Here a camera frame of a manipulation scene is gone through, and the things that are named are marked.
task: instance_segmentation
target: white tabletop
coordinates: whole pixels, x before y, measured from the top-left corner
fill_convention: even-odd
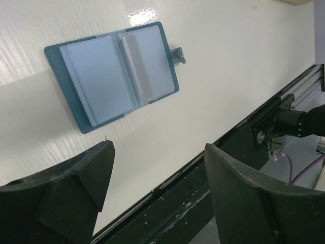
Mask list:
[[[98,232],[314,63],[313,16],[280,0],[3,0],[0,184],[107,137],[116,158]],[[82,135],[44,47],[154,21],[183,48],[180,91]]]

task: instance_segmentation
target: gray surface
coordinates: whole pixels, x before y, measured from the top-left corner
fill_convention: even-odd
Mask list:
[[[297,110],[307,112],[319,106],[320,96],[320,89],[315,90],[297,105]],[[319,155],[315,153],[318,142],[319,136],[315,135],[304,138],[287,136],[283,152],[287,153],[292,158],[294,165],[293,177],[319,157]],[[295,185],[313,189],[321,171],[322,165],[316,165],[302,176]],[[270,160],[263,166],[261,172],[278,180],[288,182],[290,174],[288,159],[286,157],[277,157],[277,161],[275,161],[274,158],[270,156]]]
[[[220,244],[215,218],[213,218],[188,244]]]
[[[325,63],[325,1],[314,3],[315,15],[315,58],[317,64]]]

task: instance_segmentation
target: purple cable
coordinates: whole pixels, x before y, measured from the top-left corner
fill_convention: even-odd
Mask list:
[[[291,183],[291,181],[292,181],[292,177],[293,177],[293,171],[294,171],[294,163],[293,163],[292,158],[290,157],[290,155],[288,155],[288,154],[286,154],[286,153],[284,153],[284,152],[279,152],[278,154],[275,154],[274,156],[275,156],[275,158],[276,158],[276,157],[283,156],[283,155],[285,155],[285,156],[288,158],[288,160],[289,160],[289,164],[290,164],[290,177],[289,177],[289,183]]]
[[[290,183],[294,184],[297,182],[298,179],[300,179],[308,170],[310,170],[312,167],[317,165],[319,162],[323,161],[325,159],[325,154],[320,156],[318,159],[316,159],[314,162],[312,162],[310,165],[308,165],[303,171],[301,171]]]

